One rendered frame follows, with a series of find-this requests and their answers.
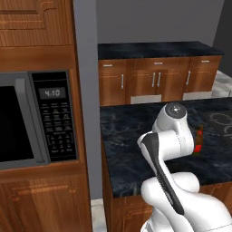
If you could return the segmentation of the black hob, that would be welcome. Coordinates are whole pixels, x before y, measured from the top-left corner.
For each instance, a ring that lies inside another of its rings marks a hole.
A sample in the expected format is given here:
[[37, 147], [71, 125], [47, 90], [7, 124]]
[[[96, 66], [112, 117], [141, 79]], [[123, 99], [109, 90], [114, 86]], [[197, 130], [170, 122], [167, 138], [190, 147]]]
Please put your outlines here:
[[224, 141], [232, 145], [232, 111], [202, 112], [201, 115]]

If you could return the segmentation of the wooden cabinet door below microwave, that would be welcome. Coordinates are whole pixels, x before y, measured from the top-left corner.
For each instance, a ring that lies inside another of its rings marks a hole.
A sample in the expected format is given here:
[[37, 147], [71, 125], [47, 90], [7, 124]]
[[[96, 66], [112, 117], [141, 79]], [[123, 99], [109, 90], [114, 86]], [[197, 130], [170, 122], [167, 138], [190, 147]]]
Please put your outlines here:
[[92, 232], [86, 178], [0, 184], [0, 232]]

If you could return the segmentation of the wooden cabinet door above microwave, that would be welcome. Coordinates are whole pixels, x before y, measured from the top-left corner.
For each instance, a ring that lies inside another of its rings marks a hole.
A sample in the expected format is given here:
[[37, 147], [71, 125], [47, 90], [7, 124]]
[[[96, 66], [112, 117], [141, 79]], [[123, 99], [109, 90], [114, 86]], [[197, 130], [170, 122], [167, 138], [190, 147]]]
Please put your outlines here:
[[73, 45], [73, 0], [0, 0], [0, 47]]

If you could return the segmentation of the tall wooden cabinet frame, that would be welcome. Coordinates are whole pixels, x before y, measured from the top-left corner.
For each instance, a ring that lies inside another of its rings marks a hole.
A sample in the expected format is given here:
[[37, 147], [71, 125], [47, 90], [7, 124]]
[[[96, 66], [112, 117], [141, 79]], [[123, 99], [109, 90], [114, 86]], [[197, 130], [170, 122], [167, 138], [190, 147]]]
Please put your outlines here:
[[0, 170], [0, 184], [83, 175], [89, 190], [74, 16], [72, 20], [73, 45], [0, 47], [0, 73], [53, 70], [66, 70], [69, 73], [78, 159], [48, 165], [3, 169]]

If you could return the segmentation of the brown beer bottle red label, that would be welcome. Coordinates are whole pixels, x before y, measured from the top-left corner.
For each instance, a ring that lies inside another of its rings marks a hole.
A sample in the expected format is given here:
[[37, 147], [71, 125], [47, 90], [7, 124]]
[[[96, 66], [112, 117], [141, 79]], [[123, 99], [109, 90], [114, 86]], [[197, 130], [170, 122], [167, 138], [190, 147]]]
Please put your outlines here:
[[196, 130], [196, 138], [195, 138], [195, 147], [194, 147], [194, 155], [199, 155], [203, 145], [203, 128], [204, 126], [200, 124]]

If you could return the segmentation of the black and grey microwave oven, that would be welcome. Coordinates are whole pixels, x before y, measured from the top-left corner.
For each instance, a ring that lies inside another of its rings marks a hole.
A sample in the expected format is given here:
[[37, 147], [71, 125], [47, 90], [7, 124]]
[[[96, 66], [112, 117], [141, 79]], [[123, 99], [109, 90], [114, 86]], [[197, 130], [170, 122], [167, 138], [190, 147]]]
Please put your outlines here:
[[49, 163], [78, 159], [69, 73], [25, 71], [33, 86]]

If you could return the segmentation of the wooden cupboard run dark top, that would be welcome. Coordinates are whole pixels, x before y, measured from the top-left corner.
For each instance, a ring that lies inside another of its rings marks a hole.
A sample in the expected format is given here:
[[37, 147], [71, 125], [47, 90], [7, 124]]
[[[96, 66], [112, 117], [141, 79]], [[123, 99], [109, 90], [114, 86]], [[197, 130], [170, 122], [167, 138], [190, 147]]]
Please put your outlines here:
[[207, 98], [223, 55], [198, 41], [100, 43], [100, 105]]

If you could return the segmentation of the wooden island cabinet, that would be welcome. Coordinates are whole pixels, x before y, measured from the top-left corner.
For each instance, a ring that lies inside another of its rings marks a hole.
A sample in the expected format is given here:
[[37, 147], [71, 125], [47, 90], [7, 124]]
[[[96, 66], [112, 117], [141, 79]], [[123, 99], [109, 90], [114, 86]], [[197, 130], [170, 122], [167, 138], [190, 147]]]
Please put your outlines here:
[[[220, 199], [232, 214], [232, 150], [224, 156], [216, 153], [191, 155], [166, 162], [170, 172], [194, 173], [200, 191]], [[108, 232], [140, 232], [152, 207], [140, 195], [140, 186], [153, 176], [137, 144], [112, 141], [101, 144], [103, 203]]]

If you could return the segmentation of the grey microwave door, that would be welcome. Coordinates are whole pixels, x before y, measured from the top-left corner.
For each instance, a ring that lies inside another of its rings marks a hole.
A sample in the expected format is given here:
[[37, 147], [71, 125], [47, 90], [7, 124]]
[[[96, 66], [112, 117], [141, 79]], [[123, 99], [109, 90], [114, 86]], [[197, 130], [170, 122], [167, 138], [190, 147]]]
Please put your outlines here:
[[[43, 163], [37, 163], [19, 101], [15, 92], [15, 80], [25, 79], [27, 98], [39, 140]], [[36, 108], [36, 98], [28, 72], [0, 72], [0, 170], [46, 165], [49, 163], [43, 125]]]

